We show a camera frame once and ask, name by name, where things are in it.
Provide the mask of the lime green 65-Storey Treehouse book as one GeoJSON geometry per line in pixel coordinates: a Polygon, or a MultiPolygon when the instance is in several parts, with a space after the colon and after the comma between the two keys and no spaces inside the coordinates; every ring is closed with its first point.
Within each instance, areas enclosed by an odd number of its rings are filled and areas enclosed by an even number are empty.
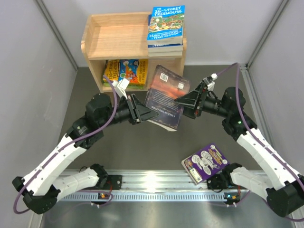
{"type": "MultiPolygon", "coordinates": [[[[103,87],[110,87],[109,83],[103,83],[103,87]]],[[[143,90],[144,86],[128,85],[127,89],[139,89],[143,90]]]]}

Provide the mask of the dark sunset cover book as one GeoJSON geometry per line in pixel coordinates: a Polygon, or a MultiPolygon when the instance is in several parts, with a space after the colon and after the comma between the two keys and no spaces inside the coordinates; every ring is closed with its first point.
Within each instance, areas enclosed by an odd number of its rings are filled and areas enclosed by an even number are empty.
{"type": "Polygon", "coordinates": [[[157,65],[151,86],[147,92],[144,105],[159,115],[149,120],[169,132],[178,129],[183,107],[174,100],[190,91],[190,81],[170,71],[162,65],[157,65]]]}

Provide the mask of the yellow 130-Storey Treehouse book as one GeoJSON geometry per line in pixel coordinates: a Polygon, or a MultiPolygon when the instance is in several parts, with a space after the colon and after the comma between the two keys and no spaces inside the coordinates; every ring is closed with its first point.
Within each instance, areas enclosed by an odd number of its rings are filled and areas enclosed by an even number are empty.
{"type": "Polygon", "coordinates": [[[104,70],[110,80],[127,79],[130,86],[145,86],[148,76],[148,59],[107,60],[104,70]]]}

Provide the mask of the blue 91-Storey Treehouse book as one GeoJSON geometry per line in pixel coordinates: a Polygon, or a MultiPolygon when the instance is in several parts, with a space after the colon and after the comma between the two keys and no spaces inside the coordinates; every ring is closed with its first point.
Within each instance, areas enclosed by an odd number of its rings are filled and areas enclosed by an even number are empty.
{"type": "Polygon", "coordinates": [[[148,52],[182,51],[184,15],[148,16],[148,52]]]}

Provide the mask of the purple Treehouse book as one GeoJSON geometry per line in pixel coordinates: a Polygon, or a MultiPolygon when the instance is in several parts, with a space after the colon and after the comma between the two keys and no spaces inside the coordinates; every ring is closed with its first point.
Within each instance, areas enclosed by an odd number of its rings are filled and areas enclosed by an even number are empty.
{"type": "Polygon", "coordinates": [[[182,166],[196,185],[230,165],[228,159],[214,143],[181,161],[182,166]]]}

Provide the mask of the blue 26-Storey Treehouse book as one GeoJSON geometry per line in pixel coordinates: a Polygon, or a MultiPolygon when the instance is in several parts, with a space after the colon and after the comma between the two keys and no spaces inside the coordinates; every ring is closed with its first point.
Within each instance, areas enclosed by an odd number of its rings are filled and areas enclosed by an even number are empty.
{"type": "Polygon", "coordinates": [[[185,5],[156,6],[148,25],[148,45],[183,44],[185,5]]]}

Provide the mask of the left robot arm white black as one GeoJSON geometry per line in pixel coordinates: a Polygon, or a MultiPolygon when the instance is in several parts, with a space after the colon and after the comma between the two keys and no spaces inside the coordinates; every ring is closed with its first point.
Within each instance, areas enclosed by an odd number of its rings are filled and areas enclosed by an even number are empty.
{"type": "Polygon", "coordinates": [[[132,125],[157,117],[159,114],[142,104],[134,94],[115,99],[96,94],[85,106],[85,114],[67,130],[49,156],[31,173],[15,177],[12,184],[27,207],[44,214],[65,196],[77,191],[102,189],[108,173],[102,165],[93,164],[78,174],[60,178],[60,174],[103,136],[104,128],[128,121],[132,125]]]}

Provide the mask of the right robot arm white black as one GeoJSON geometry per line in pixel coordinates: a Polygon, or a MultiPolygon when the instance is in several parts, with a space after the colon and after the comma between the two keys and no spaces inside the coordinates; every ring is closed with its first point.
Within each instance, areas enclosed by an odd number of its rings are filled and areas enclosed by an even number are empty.
{"type": "Polygon", "coordinates": [[[193,91],[175,99],[183,106],[183,115],[195,119],[202,112],[223,117],[222,126],[237,144],[243,147],[262,168],[266,177],[232,163],[222,170],[226,188],[244,187],[261,197],[280,217],[288,217],[304,205],[304,176],[292,168],[262,135],[257,124],[243,111],[246,103],[236,87],[225,90],[218,99],[201,82],[193,91]]]}

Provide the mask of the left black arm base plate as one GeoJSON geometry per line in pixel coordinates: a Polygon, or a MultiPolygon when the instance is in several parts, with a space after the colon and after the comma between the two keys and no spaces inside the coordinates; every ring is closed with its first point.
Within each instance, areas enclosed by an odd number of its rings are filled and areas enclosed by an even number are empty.
{"type": "Polygon", "coordinates": [[[102,190],[120,190],[122,187],[122,175],[108,175],[102,190]]]}

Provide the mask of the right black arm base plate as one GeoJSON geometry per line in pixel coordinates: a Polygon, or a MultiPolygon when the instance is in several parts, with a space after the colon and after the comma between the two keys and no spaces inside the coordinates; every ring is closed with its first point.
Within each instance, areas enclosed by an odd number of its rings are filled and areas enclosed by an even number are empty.
{"type": "Polygon", "coordinates": [[[232,183],[229,177],[224,174],[215,174],[214,176],[207,179],[207,188],[214,192],[221,192],[223,190],[233,189],[236,190],[236,184],[232,183]]]}

